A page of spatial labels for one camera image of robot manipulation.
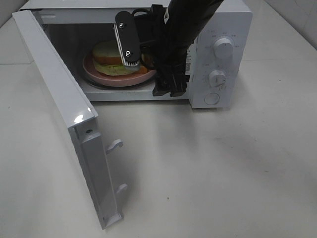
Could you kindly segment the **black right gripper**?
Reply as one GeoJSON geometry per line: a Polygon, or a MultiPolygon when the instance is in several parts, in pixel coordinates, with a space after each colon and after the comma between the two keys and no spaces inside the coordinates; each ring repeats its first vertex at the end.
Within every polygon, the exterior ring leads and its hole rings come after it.
{"type": "Polygon", "coordinates": [[[153,4],[149,9],[138,8],[133,17],[140,40],[140,63],[157,71],[153,96],[183,96],[189,81],[185,74],[188,46],[176,39],[180,27],[170,14],[170,7],[153,4]]]}

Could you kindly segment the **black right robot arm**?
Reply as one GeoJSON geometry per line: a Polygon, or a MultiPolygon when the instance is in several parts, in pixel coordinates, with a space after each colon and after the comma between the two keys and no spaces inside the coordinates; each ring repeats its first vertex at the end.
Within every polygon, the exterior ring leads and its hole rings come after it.
{"type": "Polygon", "coordinates": [[[168,7],[153,4],[132,12],[140,49],[150,56],[143,65],[156,70],[153,96],[182,96],[187,89],[187,50],[221,5],[220,0],[172,0],[168,7]]]}

